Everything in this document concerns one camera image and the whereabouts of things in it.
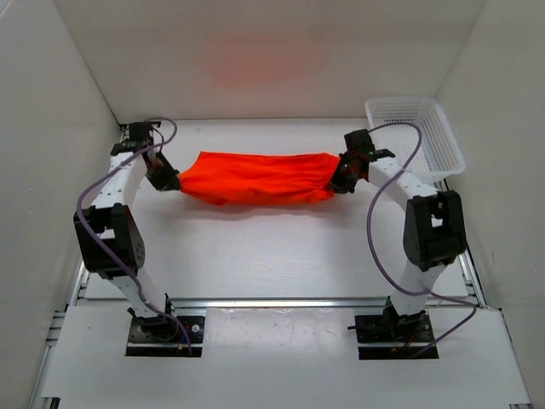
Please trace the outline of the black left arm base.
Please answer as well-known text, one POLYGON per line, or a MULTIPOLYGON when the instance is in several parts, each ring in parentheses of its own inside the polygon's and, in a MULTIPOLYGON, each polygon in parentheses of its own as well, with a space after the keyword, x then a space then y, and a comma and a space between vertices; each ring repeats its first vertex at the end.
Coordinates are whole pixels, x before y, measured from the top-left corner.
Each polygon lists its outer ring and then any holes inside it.
POLYGON ((125 355, 128 357, 200 358, 203 353, 205 316, 182 315, 173 320, 162 316, 141 318, 128 308, 131 323, 125 355))

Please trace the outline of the left side aluminium rail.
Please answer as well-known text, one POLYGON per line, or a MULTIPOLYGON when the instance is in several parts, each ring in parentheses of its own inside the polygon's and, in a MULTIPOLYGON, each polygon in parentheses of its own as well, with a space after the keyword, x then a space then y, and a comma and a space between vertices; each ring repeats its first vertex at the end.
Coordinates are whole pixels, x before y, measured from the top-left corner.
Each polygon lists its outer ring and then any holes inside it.
MULTIPOLYGON (((121 124, 120 126, 120 136, 118 137, 119 141, 123 139, 123 134, 127 127, 127 124, 121 124)), ((91 187, 86 187, 81 194, 83 195, 82 199, 82 208, 84 205, 89 205, 95 197, 97 197, 100 192, 99 185, 92 184, 91 187)), ((86 299, 90 301, 104 301, 104 300, 121 300, 123 299, 123 294, 115 286, 108 284, 107 281, 100 279, 100 276, 92 274, 85 267, 83 259, 80 262, 78 267, 76 278, 73 280, 73 288, 71 289, 69 301, 67 305, 76 305, 78 300, 86 299)))

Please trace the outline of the white plastic mesh basket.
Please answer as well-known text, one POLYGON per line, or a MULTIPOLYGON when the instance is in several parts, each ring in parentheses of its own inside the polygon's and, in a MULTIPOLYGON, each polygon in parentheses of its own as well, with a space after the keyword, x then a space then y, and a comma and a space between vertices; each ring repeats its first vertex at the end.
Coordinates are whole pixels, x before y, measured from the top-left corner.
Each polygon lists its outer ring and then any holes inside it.
POLYGON ((371 139, 393 152, 400 165, 427 184, 466 169, 462 152, 439 103, 429 97, 383 97, 364 104, 371 139))

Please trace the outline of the right side aluminium rail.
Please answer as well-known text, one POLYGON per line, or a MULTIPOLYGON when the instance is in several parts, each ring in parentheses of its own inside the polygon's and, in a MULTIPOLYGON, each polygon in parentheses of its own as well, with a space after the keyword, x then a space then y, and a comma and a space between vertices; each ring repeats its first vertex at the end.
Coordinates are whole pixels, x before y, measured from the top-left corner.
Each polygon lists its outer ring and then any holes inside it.
POLYGON ((442 296, 462 299, 479 308, 488 308, 469 247, 440 275, 433 290, 442 296))

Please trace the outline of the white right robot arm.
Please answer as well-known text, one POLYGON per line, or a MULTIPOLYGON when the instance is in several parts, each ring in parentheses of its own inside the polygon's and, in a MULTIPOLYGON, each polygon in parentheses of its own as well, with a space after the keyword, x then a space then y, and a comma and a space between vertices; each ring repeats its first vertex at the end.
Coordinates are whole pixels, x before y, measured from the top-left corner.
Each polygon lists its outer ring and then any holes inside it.
POLYGON ((339 155, 329 187, 338 194, 353 193, 357 183, 364 180, 378 188, 367 211, 366 238, 375 265, 393 288, 387 302, 393 312, 383 318, 382 329, 387 337, 400 341, 412 332, 411 317, 422 314, 438 277, 467 249, 467 237, 460 195, 441 192, 408 171, 421 148, 422 132, 414 124, 396 125, 416 131, 416 146, 402 164, 392 151, 377 149, 371 139, 372 132, 387 124, 355 130, 344 135, 347 150, 339 155), (404 211, 405 265, 398 281, 382 265, 372 237, 373 213, 384 193, 404 211))

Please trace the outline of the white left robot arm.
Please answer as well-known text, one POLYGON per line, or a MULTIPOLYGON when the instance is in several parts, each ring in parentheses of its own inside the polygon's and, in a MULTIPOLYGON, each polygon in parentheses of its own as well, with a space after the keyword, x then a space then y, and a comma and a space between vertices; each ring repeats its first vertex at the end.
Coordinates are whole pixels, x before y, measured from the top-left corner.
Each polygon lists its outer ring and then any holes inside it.
POLYGON ((134 317, 150 320, 149 331, 160 341, 175 337, 179 321, 168 295, 144 269, 146 247, 131 206, 144 180, 162 193, 180 190, 179 171, 163 153, 176 134, 177 125, 167 118, 126 124, 107 173, 80 194, 73 217, 87 270, 115 285, 134 317))

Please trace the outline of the orange shorts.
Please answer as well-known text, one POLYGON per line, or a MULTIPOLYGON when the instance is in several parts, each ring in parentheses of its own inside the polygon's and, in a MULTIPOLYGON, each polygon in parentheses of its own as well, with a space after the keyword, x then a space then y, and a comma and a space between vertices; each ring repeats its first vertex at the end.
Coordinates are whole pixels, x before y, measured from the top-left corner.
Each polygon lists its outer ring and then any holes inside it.
POLYGON ((178 175, 180 190, 211 205, 307 205, 332 199, 331 153, 254 155, 202 151, 178 175))

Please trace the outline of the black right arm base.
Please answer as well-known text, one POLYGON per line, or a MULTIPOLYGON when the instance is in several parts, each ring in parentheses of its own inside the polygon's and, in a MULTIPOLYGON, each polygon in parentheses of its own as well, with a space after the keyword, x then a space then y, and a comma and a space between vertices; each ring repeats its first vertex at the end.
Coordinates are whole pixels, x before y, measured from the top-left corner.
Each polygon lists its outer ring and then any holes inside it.
POLYGON ((390 299, 380 314, 356 314, 359 360, 436 360, 439 352, 428 313, 399 315, 390 299))

